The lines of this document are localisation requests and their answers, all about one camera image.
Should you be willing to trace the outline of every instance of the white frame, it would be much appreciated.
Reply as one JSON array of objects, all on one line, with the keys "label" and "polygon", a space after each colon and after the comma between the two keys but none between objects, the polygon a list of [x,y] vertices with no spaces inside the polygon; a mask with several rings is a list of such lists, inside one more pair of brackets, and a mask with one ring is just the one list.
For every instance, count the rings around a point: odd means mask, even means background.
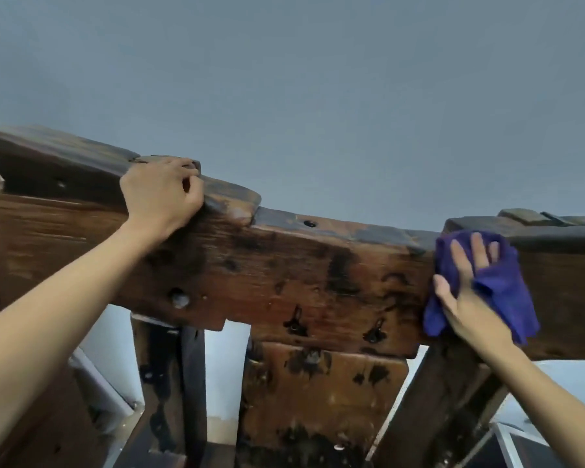
[{"label": "white frame", "polygon": [[511,435],[517,435],[522,437],[523,439],[532,440],[534,442],[538,442],[546,447],[550,447],[546,440],[538,435],[531,435],[528,434],[520,429],[516,429],[510,425],[505,425],[502,423],[495,422],[490,425],[490,430],[477,442],[474,448],[466,455],[466,457],[458,463],[457,467],[466,466],[466,464],[470,461],[470,459],[476,455],[476,453],[487,443],[490,438],[495,436],[499,441],[500,450],[503,453],[503,458],[505,459],[505,464],[509,468],[524,468],[522,461],[520,460],[520,456],[518,455],[518,451],[516,450],[516,446],[512,440]]}]

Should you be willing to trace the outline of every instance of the purple cloth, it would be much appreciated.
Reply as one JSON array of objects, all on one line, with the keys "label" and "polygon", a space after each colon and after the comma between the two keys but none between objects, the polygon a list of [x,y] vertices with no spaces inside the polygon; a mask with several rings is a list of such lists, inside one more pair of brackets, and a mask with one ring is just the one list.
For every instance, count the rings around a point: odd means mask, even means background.
[{"label": "purple cloth", "polygon": [[[450,243],[457,240],[472,263],[470,246],[472,233],[474,232],[470,230],[456,231],[450,235],[442,235],[435,242],[435,272],[446,278],[455,297],[459,291],[459,274],[453,264]],[[487,231],[479,233],[483,236],[486,249],[493,241],[499,243],[500,258],[495,264],[475,271],[472,288],[511,329],[513,341],[524,345],[527,342],[526,338],[534,336],[540,326],[531,296],[520,274],[518,251],[501,235]],[[449,323],[442,311],[440,299],[433,290],[430,295],[423,316],[423,328],[427,335],[438,336]]]}]

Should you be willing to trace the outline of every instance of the hole in wood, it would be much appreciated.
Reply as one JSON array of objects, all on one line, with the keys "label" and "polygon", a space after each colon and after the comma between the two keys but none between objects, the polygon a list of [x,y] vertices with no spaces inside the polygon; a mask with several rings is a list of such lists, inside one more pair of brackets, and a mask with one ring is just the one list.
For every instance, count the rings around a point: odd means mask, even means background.
[{"label": "hole in wood", "polygon": [[177,287],[169,291],[169,300],[171,300],[172,305],[177,309],[183,309],[191,303],[191,299],[189,299],[187,294]]}]

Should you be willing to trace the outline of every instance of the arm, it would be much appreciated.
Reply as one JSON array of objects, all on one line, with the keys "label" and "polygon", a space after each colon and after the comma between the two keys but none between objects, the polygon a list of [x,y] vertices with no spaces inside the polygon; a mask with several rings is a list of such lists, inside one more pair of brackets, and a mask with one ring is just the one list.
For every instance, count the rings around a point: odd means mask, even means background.
[{"label": "arm", "polygon": [[[137,164],[121,180],[128,220],[106,241],[0,312],[0,444],[132,268],[203,204],[185,160]],[[183,180],[190,182],[185,192]]]},{"label": "arm", "polygon": [[[481,235],[472,235],[476,269],[489,266]],[[455,299],[442,276],[434,276],[435,290],[455,332],[465,340],[507,385],[549,445],[569,467],[585,468],[585,405],[538,368],[514,345],[509,328],[470,287],[473,268],[461,246],[451,251],[460,272]],[[492,263],[498,243],[490,246]]]}]

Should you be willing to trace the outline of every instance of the person's left hand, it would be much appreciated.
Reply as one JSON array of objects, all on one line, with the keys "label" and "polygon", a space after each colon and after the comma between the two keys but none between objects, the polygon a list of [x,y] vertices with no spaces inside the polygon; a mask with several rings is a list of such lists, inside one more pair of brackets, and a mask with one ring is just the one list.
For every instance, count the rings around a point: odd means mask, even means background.
[{"label": "person's left hand", "polygon": [[126,224],[150,232],[158,242],[185,226],[204,203],[199,170],[183,167],[192,163],[188,158],[164,158],[133,165],[119,181],[128,208]]}]

